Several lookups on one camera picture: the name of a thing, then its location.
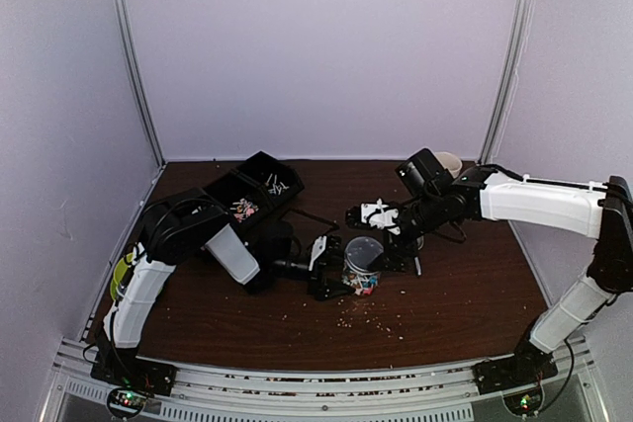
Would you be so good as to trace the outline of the round metal jar lid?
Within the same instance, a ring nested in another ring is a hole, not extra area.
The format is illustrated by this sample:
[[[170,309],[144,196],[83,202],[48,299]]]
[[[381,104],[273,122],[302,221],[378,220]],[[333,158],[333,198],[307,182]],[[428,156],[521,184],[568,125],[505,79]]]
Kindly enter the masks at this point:
[[[353,272],[369,274],[376,271],[374,262],[383,253],[384,247],[377,239],[358,236],[346,244],[344,262]]]

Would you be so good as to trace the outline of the metal scoop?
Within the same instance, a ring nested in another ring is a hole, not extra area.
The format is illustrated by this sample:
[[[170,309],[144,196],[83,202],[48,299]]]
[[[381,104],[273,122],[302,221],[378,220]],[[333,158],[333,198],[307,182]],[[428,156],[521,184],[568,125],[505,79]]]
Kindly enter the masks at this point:
[[[416,239],[415,254],[413,258],[415,275],[419,278],[422,275],[422,266],[420,261],[420,252],[424,246],[424,237],[420,236]]]

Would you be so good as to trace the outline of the black three-compartment candy tray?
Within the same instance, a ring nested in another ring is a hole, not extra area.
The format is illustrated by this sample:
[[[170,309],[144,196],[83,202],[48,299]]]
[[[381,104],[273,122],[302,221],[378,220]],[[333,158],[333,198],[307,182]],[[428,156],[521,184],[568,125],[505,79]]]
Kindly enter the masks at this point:
[[[297,171],[259,151],[203,190],[230,218],[239,234],[253,228],[304,189]]]

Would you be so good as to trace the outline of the clear plastic jar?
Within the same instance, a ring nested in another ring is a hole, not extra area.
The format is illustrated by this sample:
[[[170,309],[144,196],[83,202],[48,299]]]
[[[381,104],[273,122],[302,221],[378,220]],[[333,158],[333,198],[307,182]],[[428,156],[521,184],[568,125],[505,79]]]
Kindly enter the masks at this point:
[[[358,273],[344,270],[341,275],[343,284],[349,286],[357,295],[370,295],[378,286],[381,273]]]

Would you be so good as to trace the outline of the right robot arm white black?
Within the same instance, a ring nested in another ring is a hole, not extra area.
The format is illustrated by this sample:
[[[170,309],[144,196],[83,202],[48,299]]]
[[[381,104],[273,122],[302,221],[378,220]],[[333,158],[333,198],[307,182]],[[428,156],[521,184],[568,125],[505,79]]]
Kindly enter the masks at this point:
[[[445,224],[458,227],[464,221],[523,224],[587,242],[588,264],[528,327],[508,360],[506,372],[513,382],[530,382],[568,337],[631,292],[632,195],[624,178],[565,182],[491,163],[455,173],[427,148],[396,173],[409,192],[408,200],[364,202],[345,217],[352,228],[384,232],[396,253],[406,253]]]

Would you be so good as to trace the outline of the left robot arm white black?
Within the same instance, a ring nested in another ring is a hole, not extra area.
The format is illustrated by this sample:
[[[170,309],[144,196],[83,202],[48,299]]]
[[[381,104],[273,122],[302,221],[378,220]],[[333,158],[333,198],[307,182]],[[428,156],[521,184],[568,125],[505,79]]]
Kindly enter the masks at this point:
[[[291,223],[278,220],[248,244],[231,219],[229,211],[200,188],[171,195],[143,212],[139,241],[103,320],[106,340],[115,349],[102,365],[119,385],[132,386],[141,379],[140,361],[125,350],[137,348],[164,284],[199,250],[210,252],[250,293],[268,288],[277,277],[307,282],[308,294],[317,301],[355,293],[326,275],[328,266],[342,262],[341,239],[331,231],[317,237],[301,256],[292,252],[300,241]]]

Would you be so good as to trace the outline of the ceramic mug coral pattern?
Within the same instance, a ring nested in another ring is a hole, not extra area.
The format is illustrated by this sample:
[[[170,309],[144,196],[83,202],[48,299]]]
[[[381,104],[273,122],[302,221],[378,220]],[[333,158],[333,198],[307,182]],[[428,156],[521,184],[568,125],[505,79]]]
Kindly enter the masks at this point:
[[[441,151],[436,152],[435,157],[442,165],[442,167],[450,173],[453,179],[456,179],[461,174],[463,162],[457,155],[450,152]]]

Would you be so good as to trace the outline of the green bowl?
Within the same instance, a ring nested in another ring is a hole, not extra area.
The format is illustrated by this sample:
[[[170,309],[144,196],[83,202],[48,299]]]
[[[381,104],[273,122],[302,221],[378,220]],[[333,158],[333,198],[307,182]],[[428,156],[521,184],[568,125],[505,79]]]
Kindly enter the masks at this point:
[[[121,280],[123,279],[128,267],[135,260],[135,252],[130,252],[122,257],[116,264],[113,272],[111,287],[116,290]]]

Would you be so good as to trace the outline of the green plate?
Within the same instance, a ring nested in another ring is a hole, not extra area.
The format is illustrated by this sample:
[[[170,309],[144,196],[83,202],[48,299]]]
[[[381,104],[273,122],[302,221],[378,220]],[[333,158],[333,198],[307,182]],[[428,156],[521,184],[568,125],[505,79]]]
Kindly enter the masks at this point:
[[[110,296],[113,302],[121,301],[127,292],[130,280],[132,279],[133,271],[124,266],[123,268],[117,268],[110,283]]]

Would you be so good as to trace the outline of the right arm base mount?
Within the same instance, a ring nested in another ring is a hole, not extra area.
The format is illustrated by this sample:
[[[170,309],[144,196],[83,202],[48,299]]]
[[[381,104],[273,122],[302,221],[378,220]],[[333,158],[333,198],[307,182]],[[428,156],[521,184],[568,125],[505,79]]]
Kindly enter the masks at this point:
[[[552,353],[541,351],[525,339],[510,356],[479,362],[472,371],[479,394],[536,384],[558,374]]]

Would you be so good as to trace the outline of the right aluminium frame post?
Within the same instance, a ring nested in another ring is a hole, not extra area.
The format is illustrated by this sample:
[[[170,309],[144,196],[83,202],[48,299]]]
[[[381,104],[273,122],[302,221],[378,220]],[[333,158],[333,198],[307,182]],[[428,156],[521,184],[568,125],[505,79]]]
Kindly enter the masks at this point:
[[[493,161],[500,147],[518,84],[518,68],[527,43],[534,0],[515,0],[509,38],[479,163]]]

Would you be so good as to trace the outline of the aluminium frame post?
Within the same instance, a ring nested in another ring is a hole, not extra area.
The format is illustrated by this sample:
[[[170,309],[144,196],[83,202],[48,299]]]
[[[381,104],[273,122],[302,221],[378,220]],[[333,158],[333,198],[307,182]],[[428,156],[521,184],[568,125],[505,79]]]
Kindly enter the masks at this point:
[[[518,84],[518,68],[527,43],[534,0],[515,0],[509,38],[479,163],[493,161],[500,147]]]
[[[141,128],[148,142],[156,166],[162,168],[165,166],[166,161],[163,155],[162,148],[159,144],[156,127],[151,116],[144,85],[142,82],[127,0],[113,0],[113,4],[123,47],[125,65],[130,85],[132,87],[133,97],[139,115]]]

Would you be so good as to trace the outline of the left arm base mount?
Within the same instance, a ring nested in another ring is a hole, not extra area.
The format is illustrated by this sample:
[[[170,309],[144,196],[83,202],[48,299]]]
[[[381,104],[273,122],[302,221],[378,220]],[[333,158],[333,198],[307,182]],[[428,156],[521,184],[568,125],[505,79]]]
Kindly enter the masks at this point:
[[[98,349],[90,377],[152,395],[171,394],[177,368],[170,364],[139,358],[137,348],[114,348],[104,332],[96,336]]]

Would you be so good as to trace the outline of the left aluminium frame post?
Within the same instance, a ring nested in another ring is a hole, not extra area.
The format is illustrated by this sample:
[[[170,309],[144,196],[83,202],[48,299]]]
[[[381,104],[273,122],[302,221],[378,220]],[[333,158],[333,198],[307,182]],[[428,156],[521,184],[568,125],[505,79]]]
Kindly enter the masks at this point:
[[[162,148],[159,144],[156,127],[151,116],[144,85],[142,82],[127,0],[113,0],[113,4],[123,47],[125,65],[130,85],[132,87],[133,97],[139,115],[141,128],[148,142],[156,166],[162,168],[165,166],[166,161],[163,155]]]

